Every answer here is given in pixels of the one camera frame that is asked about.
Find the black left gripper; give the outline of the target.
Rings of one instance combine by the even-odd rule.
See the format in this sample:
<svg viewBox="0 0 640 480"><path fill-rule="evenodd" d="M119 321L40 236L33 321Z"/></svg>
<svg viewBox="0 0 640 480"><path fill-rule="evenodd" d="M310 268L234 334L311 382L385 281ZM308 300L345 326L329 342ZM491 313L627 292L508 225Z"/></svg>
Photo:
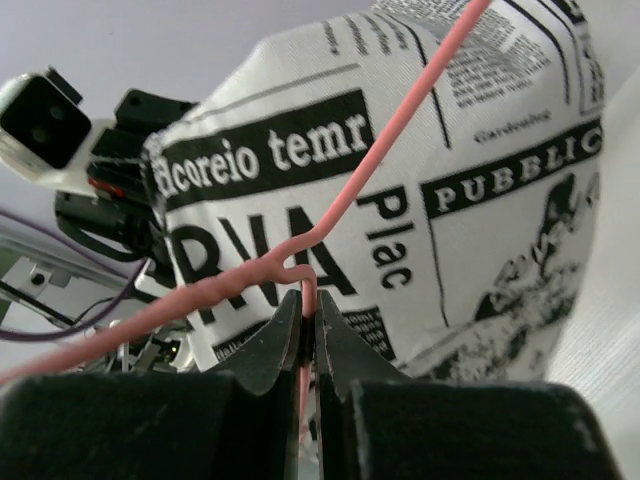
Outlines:
<svg viewBox="0 0 640 480"><path fill-rule="evenodd" d="M102 130L86 168L95 196L57 192L58 228L83 247L113 260L166 260L167 249L142 174L146 138L179 120L195 104L131 89Z"/></svg>

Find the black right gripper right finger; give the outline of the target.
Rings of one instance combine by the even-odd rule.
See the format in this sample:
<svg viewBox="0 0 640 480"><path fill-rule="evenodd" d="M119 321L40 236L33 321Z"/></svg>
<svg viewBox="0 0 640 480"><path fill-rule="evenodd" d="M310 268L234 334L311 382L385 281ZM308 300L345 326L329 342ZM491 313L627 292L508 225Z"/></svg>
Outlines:
<svg viewBox="0 0 640 480"><path fill-rule="evenodd" d="M412 379L347 325L326 291L318 294L315 360L324 479L622 475L576 391L545 382Z"/></svg>

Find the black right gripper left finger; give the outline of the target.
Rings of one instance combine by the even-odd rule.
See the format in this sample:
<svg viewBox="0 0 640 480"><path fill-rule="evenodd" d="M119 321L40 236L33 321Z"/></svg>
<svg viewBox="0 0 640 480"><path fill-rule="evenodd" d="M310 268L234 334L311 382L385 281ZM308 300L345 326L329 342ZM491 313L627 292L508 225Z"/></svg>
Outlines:
<svg viewBox="0 0 640 480"><path fill-rule="evenodd" d="M5 479L293 479L301 296L205 372L66 374L1 390Z"/></svg>

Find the pink wire hanger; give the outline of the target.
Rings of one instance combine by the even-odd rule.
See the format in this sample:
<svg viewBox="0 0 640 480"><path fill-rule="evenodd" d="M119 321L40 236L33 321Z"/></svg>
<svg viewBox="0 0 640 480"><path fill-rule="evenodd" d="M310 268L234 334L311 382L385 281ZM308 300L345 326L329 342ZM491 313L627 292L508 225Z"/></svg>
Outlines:
<svg viewBox="0 0 640 480"><path fill-rule="evenodd" d="M240 295L245 289L266 281L284 285L299 282L302 317L308 321L313 320L318 303L316 273L308 264L286 268L283 266L284 261L301 250L317 245L329 235L490 4L489 0L474 0L467 4L359 166L312 229L282 242L263 256L246 261L230 271L177 288L112 328L8 370L1 374L1 383L6 384L30 375L68 371L159 326L186 317L194 311L214 307L224 300Z"/></svg>

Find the newspaper print trousers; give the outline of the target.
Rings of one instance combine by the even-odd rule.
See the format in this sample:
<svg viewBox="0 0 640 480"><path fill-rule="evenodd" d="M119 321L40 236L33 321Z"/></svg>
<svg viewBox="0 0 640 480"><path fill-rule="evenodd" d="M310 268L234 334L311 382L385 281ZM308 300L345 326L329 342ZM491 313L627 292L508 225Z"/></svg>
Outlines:
<svg viewBox="0 0 640 480"><path fill-rule="evenodd" d="M259 43L145 145L178 284L312 228L463 10L379 1ZM541 377L599 201L604 78L574 1L495 1L327 238L298 252L412 376Z"/></svg>

